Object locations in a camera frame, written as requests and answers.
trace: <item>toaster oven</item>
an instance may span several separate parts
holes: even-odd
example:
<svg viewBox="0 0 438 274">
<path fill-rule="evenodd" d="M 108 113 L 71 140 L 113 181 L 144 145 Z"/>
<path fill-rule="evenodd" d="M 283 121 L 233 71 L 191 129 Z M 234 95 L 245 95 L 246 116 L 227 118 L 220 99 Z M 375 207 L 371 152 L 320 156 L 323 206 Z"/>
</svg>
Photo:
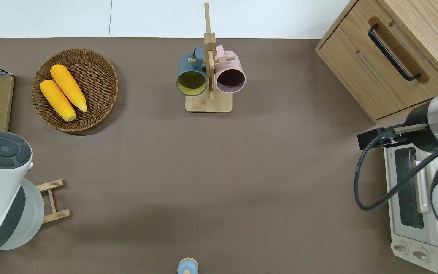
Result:
<svg viewBox="0 0 438 274">
<path fill-rule="evenodd" d="M 388 191 L 428 153 L 412 144 L 384 147 Z M 438 222 L 430 205 L 430 187 L 438 158 L 403 186 L 388 203 L 393 254 L 438 273 Z"/>
</svg>

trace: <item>pink mug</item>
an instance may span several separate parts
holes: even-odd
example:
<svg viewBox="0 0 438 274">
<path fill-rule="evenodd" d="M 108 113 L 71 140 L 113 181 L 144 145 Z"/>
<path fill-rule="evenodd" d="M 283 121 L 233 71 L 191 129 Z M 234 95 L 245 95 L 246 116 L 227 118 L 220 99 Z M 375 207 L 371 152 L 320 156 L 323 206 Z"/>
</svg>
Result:
<svg viewBox="0 0 438 274">
<path fill-rule="evenodd" d="M 230 50 L 224 50 L 222 45 L 216 47 L 216 59 L 219 63 L 216 67 L 216 87 L 226 93 L 235 93 L 240 91 L 246 83 L 246 76 L 241 66 L 238 55 Z M 227 57 L 234 56 L 234 60 L 227 61 Z"/>
</svg>

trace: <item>wooden drawer cabinet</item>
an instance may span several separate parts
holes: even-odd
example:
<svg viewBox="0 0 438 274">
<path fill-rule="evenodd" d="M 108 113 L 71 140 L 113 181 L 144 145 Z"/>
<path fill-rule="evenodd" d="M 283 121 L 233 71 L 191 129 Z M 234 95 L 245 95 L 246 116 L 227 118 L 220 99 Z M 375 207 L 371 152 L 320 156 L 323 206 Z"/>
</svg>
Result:
<svg viewBox="0 0 438 274">
<path fill-rule="evenodd" d="M 351 0 L 316 51 L 376 123 L 406 114 L 438 94 L 438 0 Z"/>
</svg>

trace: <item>round woven basket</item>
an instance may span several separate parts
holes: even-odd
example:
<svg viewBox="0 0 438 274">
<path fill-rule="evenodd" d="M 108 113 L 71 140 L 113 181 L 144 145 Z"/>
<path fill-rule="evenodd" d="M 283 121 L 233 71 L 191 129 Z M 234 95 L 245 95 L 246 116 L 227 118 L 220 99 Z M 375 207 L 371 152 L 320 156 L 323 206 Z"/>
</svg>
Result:
<svg viewBox="0 0 438 274">
<path fill-rule="evenodd" d="M 77 118 L 66 122 L 50 106 L 40 90 L 40 83 L 52 79 L 50 68 L 67 67 L 84 94 L 87 112 L 74 107 Z M 111 111 L 118 96 L 118 76 L 113 65 L 90 49 L 69 49 L 48 59 L 38 69 L 32 85 L 32 103 L 40 118 L 50 127 L 64 132 L 79 132 L 101 122 Z"/>
</svg>

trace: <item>mug handle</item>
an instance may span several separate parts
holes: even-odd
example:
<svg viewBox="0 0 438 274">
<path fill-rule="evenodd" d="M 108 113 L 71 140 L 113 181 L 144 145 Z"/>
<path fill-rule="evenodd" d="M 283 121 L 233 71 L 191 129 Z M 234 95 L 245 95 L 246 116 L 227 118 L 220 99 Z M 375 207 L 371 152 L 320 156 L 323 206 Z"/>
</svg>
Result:
<svg viewBox="0 0 438 274">
<path fill-rule="evenodd" d="M 202 67 L 202 49 L 200 47 L 195 47 L 193 56 L 195 58 L 194 70 L 200 70 Z"/>
<path fill-rule="evenodd" d="M 219 64 L 221 64 L 221 69 L 227 68 L 226 53 L 224 52 L 224 47 L 219 45 L 216 47 L 217 59 L 219 59 Z"/>
</svg>

